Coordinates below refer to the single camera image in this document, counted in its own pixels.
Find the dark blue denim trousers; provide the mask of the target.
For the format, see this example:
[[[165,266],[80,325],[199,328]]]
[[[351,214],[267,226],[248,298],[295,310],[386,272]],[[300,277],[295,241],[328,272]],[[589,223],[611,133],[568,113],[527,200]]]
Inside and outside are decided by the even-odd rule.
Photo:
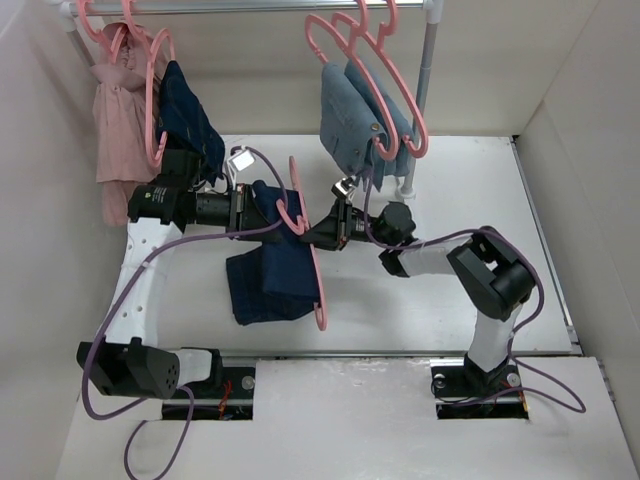
[[[276,231],[279,242],[226,260],[232,313],[242,326],[294,321],[313,312],[319,301],[309,245],[285,224]]]

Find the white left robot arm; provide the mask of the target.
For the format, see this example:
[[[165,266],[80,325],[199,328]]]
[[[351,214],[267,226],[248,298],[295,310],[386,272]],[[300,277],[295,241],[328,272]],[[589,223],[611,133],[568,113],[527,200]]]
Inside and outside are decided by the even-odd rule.
[[[172,255],[188,243],[189,225],[222,227],[227,238],[266,240],[275,232],[248,184],[224,193],[198,190],[209,171],[203,159],[172,150],[161,173],[135,188],[128,204],[127,245],[109,312],[94,341],[78,346],[82,397],[95,387],[104,396],[169,399],[191,385],[204,397],[223,387],[223,365],[212,349],[163,350],[157,321]]]

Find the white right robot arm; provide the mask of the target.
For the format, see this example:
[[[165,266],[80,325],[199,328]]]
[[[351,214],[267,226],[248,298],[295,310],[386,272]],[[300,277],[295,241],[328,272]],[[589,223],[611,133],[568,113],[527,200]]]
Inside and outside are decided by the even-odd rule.
[[[446,275],[458,280],[476,308],[472,343],[464,356],[462,381],[473,396],[493,394],[506,379],[509,341],[537,278],[514,248],[490,226],[469,237],[426,246],[407,205],[388,203],[367,217],[345,200],[301,236],[304,243],[338,251],[351,240],[380,244],[379,260],[394,277]]]

